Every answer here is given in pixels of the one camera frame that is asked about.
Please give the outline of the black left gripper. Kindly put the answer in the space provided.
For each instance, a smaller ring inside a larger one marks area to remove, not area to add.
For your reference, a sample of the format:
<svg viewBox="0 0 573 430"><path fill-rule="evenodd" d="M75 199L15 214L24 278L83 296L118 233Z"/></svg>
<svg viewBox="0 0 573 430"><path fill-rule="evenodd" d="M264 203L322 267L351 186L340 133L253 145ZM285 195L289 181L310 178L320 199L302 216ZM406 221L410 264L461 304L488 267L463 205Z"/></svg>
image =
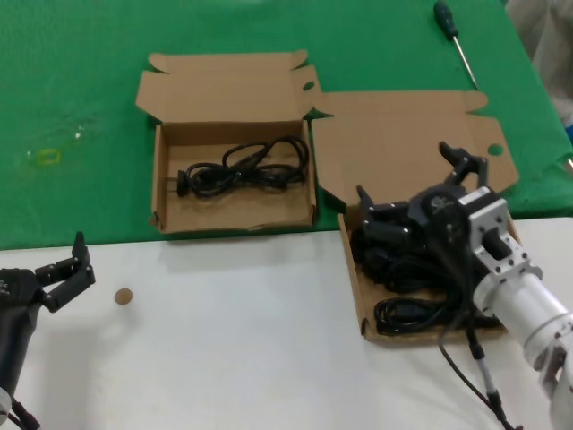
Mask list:
<svg viewBox="0 0 573 430"><path fill-rule="evenodd" d="M55 313L96 282L84 234L72 256L35 270L1 270L1 388L15 391L41 304Z"/></svg>

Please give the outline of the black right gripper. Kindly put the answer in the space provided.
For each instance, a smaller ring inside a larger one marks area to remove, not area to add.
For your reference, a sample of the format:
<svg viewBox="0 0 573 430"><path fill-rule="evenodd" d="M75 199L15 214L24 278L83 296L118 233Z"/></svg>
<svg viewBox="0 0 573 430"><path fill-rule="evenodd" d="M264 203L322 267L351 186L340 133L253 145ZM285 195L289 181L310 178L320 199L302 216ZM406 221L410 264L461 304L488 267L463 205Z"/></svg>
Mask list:
<svg viewBox="0 0 573 430"><path fill-rule="evenodd" d="M468 176L476 175L478 187L487 185L488 161L445 142L439 144L439 151L451 172L442 184L427 188L409 202L377 204L361 185L356 187L362 229L372 241L411 245L411 219L428 252L461 288L467 288L472 275L469 221L459 199L467 193L463 183Z"/></svg>

